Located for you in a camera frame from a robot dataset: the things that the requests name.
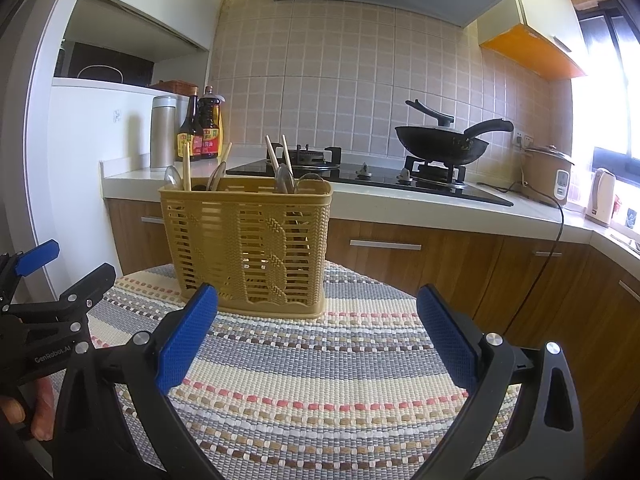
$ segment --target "drawer handle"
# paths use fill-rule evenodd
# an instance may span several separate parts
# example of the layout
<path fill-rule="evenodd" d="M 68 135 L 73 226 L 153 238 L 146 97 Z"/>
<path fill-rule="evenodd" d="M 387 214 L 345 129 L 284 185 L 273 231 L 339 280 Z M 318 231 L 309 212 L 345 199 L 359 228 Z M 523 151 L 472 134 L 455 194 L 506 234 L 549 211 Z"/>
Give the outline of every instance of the drawer handle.
<path fill-rule="evenodd" d="M 556 45 L 564 50 L 567 54 L 571 54 L 571 49 L 566 46 L 566 44 L 562 42 L 557 36 L 554 36 L 554 41 L 556 42 Z"/>
<path fill-rule="evenodd" d="M 397 244 L 394 242 L 373 242 L 371 240 L 351 240 L 351 245 L 356 247 L 376 247 L 379 249 L 402 249 L 405 251 L 420 251 L 421 245 Z"/>
<path fill-rule="evenodd" d="M 551 256 L 552 258 L 559 258 L 562 253 L 550 253 L 549 251 L 533 251 L 534 256 Z"/>
<path fill-rule="evenodd" d="M 164 219 L 158 218 L 156 216 L 141 216 L 140 219 L 145 224 L 164 224 Z"/>
<path fill-rule="evenodd" d="M 634 297 L 634 299 L 635 299 L 636 301 L 640 301 L 640 296 L 638 296 L 638 295 L 637 295 L 633 290 L 631 290 L 631 287 L 630 287 L 630 286 L 628 286 L 625 282 L 623 282 L 622 280 L 620 280 L 620 281 L 618 282 L 618 284 L 619 284 L 622 288 L 624 288 L 624 289 L 625 289 L 629 294 L 631 294 L 631 295 Z"/>

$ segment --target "black cable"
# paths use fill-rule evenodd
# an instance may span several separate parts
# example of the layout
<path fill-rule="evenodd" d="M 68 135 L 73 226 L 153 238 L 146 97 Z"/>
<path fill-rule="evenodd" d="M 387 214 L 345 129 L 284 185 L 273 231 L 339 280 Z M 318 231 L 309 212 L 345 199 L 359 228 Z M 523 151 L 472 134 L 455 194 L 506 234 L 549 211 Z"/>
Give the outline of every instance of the black cable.
<path fill-rule="evenodd" d="M 520 313 L 522 308 L 527 303 L 527 300 L 529 299 L 533 289 L 535 288 L 535 286 L 538 284 L 538 282 L 540 280 L 540 276 L 542 276 L 542 273 L 545 272 L 546 266 L 548 265 L 549 261 L 551 260 L 551 258 L 554 255 L 554 251 L 556 250 L 556 247 L 558 246 L 558 242 L 560 241 L 560 237 L 562 236 L 562 230 L 564 229 L 564 210 L 562 209 L 562 206 L 560 205 L 558 200 L 556 200 L 552 196 L 549 196 L 547 194 L 544 194 L 544 193 L 538 191 L 537 189 L 534 189 L 527 182 L 523 182 L 523 183 L 514 182 L 509 187 L 491 186 L 490 184 L 484 184 L 483 182 L 478 182 L 478 184 L 481 185 L 481 186 L 490 187 L 490 188 L 498 190 L 498 191 L 500 191 L 502 193 L 507 193 L 507 192 L 511 191 L 513 189 L 513 187 L 516 186 L 517 184 L 522 184 L 523 186 L 528 187 L 533 192 L 538 193 L 539 195 L 542 195 L 543 197 L 548 198 L 549 200 L 553 201 L 553 203 L 556 204 L 556 206 L 560 210 L 560 216 L 561 216 L 560 230 L 558 231 L 558 236 L 556 237 L 556 241 L 554 241 L 554 244 L 551 246 L 551 250 L 549 251 L 549 256 L 546 257 L 545 263 L 542 264 L 542 268 L 540 269 L 540 272 L 538 273 L 538 275 L 536 276 L 536 279 L 533 280 L 533 283 L 529 287 L 529 290 L 527 291 L 527 295 L 524 297 L 524 300 L 522 300 L 522 303 L 520 303 L 520 306 L 516 310 L 516 313 L 511 317 L 511 320 L 509 321 L 509 324 L 507 325 L 507 328 L 504 330 L 504 333 L 507 333 L 508 330 L 511 328 L 511 325 L 513 324 L 515 319 L 518 317 L 518 314 Z"/>

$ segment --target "wok handle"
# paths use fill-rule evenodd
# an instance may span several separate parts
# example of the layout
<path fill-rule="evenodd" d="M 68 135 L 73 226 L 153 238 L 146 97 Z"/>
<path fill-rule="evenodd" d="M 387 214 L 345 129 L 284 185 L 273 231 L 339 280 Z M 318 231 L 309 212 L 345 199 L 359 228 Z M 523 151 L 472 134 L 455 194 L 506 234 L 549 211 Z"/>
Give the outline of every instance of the wok handle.
<path fill-rule="evenodd" d="M 505 121 L 504 119 L 490 119 L 488 121 L 482 121 L 481 123 L 474 124 L 468 127 L 463 135 L 467 139 L 473 139 L 478 135 L 485 134 L 487 132 L 512 132 L 513 123 L 511 121 Z"/>
<path fill-rule="evenodd" d="M 449 128 L 455 119 L 450 115 L 441 114 L 436 110 L 431 110 L 431 108 L 423 105 L 420 101 L 418 101 L 418 99 L 416 99 L 415 101 L 405 101 L 405 103 L 407 103 L 411 108 L 414 108 L 419 112 L 422 112 L 423 114 L 428 115 L 429 117 L 433 117 L 434 119 L 437 119 L 438 126 L 444 126 L 446 128 Z"/>

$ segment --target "striped tablecloth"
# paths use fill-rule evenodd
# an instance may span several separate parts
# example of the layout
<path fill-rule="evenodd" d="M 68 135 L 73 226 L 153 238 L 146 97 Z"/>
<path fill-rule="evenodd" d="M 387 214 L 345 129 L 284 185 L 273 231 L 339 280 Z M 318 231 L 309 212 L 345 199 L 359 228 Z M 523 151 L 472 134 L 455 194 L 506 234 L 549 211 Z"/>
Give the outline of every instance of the striped tablecloth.
<path fill-rule="evenodd" d="M 324 291 L 317 320 L 219 313 L 183 384 L 171 390 L 185 425 L 227 479 L 408 480 L 465 402 L 415 298 L 331 263 Z M 94 344 L 152 331 L 183 304 L 172 266 L 125 276 L 92 310 Z M 128 392 L 117 388 L 142 456 L 160 465 Z M 477 463 L 494 455 L 517 395 L 510 386 Z"/>

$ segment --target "finger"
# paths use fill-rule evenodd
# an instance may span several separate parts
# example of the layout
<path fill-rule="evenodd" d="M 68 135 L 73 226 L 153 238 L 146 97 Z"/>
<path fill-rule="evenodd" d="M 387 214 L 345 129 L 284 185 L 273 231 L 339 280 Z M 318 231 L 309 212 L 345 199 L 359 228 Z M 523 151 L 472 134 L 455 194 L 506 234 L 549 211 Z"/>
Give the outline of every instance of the finger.
<path fill-rule="evenodd" d="M 18 424 L 24 420 L 24 409 L 15 399 L 0 397 L 0 409 L 10 424 Z"/>
<path fill-rule="evenodd" d="M 48 377 L 36 381 L 36 412 L 31 423 L 31 434 L 37 440 L 51 440 L 55 411 L 53 408 L 53 386 Z"/>

